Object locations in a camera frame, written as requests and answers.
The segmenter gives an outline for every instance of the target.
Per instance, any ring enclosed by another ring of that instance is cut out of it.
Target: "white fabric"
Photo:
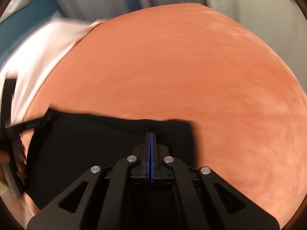
[[[88,23],[53,18],[29,36],[11,55],[0,72],[0,90],[3,89],[6,77],[18,76],[12,101],[12,124],[23,121],[35,95],[51,71],[101,22]]]

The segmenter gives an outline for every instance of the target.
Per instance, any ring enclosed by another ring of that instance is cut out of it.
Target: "orange surface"
[[[99,25],[53,70],[27,119],[49,105],[194,121],[198,166],[281,227],[307,192],[305,92],[263,41],[205,6],[153,7]]]

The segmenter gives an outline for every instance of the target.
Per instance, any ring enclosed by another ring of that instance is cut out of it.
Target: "black fabric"
[[[93,165],[108,167],[129,156],[156,132],[158,144],[194,167],[190,123],[180,120],[125,120],[59,113],[33,134],[26,164],[26,193],[41,209]]]

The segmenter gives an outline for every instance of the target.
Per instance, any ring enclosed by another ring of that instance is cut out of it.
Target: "black gripper frame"
[[[175,188],[173,195],[177,201],[181,230],[280,229],[273,216],[213,170],[206,169],[206,174],[203,174],[201,169],[189,168],[176,157],[167,163],[164,158],[170,156],[169,150],[166,146],[157,144],[156,134],[147,133],[145,139],[145,143],[135,146],[132,151],[136,160],[131,156],[125,157],[115,166],[96,173],[89,168],[34,216],[27,230],[85,230],[87,228],[84,227],[84,222],[95,217],[96,224],[91,230],[127,229],[122,214],[128,183]],[[106,185],[105,191],[100,190],[101,184]],[[97,190],[104,194],[104,199],[101,207],[94,206],[93,213],[89,208],[95,205],[93,194]],[[73,193],[79,193],[77,202],[69,200]]]

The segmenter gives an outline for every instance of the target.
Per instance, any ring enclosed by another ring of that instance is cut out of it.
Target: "blue wall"
[[[56,11],[64,16],[56,0],[31,0],[29,5],[0,23],[0,66],[25,37]]]

